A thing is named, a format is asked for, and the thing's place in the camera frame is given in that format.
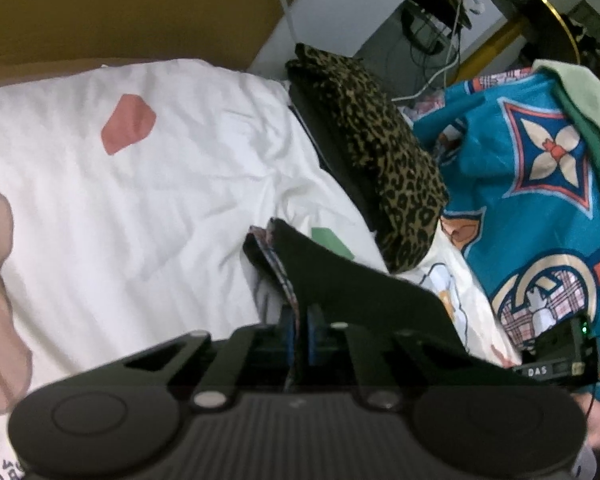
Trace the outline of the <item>person's right hand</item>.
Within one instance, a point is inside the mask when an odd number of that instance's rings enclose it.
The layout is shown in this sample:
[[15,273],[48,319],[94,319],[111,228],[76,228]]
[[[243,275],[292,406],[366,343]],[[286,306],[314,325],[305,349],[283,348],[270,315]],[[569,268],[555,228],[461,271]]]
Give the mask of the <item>person's right hand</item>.
[[585,414],[588,425],[586,442],[594,451],[600,451],[600,401],[591,393],[573,393],[571,396]]

